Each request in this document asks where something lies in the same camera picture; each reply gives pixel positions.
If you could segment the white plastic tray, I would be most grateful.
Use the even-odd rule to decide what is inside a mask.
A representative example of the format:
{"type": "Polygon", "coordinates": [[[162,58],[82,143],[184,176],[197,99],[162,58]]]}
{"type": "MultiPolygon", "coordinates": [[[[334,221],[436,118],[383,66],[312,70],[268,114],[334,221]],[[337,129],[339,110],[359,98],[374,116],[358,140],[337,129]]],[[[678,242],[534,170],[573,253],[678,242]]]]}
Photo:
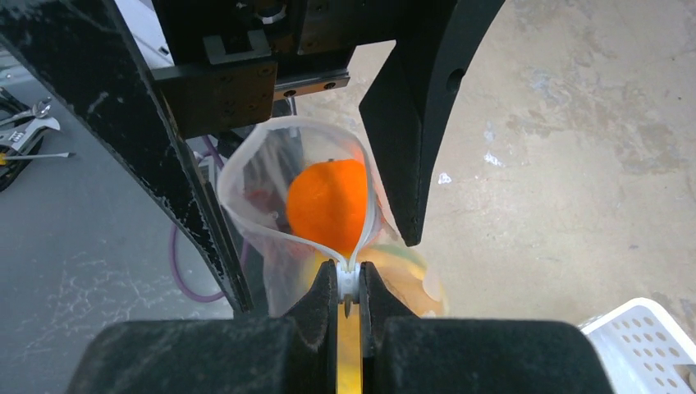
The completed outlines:
{"type": "Polygon", "coordinates": [[[695,392],[695,343],[656,301],[633,298],[580,330],[615,393],[695,392]]]}

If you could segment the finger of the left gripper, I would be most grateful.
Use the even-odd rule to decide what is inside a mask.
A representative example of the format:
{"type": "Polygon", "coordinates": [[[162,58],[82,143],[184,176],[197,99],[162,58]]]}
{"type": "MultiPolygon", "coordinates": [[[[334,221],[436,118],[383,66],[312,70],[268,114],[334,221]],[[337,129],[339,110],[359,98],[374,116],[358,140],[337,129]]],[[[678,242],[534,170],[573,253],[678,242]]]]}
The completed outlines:
{"type": "Polygon", "coordinates": [[[113,1],[4,1],[1,43],[199,251],[238,314],[254,303],[212,185],[113,1]]]}
{"type": "Polygon", "coordinates": [[[359,104],[396,227],[422,239],[430,182],[451,110],[501,1],[408,1],[396,45],[359,104]]]}

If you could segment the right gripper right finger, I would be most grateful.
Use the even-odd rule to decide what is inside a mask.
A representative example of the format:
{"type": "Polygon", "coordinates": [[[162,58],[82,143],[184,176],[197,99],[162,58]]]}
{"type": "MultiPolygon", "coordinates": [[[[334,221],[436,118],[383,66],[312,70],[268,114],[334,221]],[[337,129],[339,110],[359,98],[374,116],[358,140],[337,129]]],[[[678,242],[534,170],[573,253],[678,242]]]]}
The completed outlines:
{"type": "Polygon", "coordinates": [[[598,354],[560,321],[419,318],[376,267],[359,275],[365,393],[611,393],[598,354]]]}

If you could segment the metal tools on floor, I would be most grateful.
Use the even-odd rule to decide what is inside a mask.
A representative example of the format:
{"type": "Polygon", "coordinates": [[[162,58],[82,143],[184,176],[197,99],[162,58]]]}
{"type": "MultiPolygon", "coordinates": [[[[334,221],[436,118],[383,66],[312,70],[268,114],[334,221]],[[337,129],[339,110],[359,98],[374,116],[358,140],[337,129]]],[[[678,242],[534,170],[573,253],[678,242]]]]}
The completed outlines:
{"type": "Polygon", "coordinates": [[[1,191],[6,190],[34,160],[70,158],[72,152],[40,153],[44,138],[61,131],[59,121],[50,115],[50,97],[32,105],[22,103],[1,88],[1,191]]]}

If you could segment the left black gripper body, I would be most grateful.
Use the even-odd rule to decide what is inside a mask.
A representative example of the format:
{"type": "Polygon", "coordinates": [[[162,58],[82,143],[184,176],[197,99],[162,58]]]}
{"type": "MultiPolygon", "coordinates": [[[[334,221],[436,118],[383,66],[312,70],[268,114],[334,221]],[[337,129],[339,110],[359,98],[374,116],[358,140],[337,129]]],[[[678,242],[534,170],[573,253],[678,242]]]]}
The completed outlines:
{"type": "Polygon", "coordinates": [[[156,1],[172,56],[153,78],[184,139],[266,121],[345,87],[355,49],[394,39],[394,1],[156,1]]]}

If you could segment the clear zip top bag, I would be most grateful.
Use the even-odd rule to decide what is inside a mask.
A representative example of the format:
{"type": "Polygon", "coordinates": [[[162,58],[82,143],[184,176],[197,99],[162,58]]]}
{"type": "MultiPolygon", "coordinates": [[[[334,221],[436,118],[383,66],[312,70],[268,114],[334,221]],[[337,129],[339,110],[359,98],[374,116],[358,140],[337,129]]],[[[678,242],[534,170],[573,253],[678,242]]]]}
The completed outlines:
{"type": "Polygon", "coordinates": [[[263,259],[268,312],[287,312],[332,260],[340,300],[357,300],[363,263],[423,318],[444,316],[446,293],[433,267],[387,220],[382,185],[360,139],[307,117],[256,126],[222,168],[217,197],[244,242],[263,259]]]}

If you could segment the orange fruit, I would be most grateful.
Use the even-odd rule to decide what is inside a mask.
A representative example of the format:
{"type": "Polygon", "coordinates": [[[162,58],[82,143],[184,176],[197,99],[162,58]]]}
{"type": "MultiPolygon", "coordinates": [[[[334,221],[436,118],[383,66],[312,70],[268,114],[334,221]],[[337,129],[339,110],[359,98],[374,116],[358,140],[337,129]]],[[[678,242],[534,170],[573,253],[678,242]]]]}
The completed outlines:
{"type": "Polygon", "coordinates": [[[367,171],[362,162],[315,163],[290,184],[286,216],[293,235],[350,254],[363,231],[367,199],[367,171]]]}

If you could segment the orange yellow mango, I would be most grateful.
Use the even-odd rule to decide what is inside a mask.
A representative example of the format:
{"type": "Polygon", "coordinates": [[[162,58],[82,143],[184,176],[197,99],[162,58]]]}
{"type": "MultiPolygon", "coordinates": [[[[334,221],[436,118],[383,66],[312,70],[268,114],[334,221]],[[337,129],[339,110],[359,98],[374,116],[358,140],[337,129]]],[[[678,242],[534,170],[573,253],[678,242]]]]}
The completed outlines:
{"type": "Polygon", "coordinates": [[[373,263],[387,289],[419,317],[435,318],[448,314],[441,278],[416,250],[396,245],[374,245],[362,249],[357,260],[373,263]]]}

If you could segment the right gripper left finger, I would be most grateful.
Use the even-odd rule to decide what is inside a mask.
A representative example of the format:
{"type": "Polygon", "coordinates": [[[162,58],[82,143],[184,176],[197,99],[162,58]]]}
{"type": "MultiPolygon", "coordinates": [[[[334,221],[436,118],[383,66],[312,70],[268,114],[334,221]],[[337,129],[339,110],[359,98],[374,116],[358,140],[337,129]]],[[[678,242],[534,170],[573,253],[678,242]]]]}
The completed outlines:
{"type": "Polygon", "coordinates": [[[334,393],[337,273],[278,318],[129,321],[101,331],[69,393],[334,393]]]}

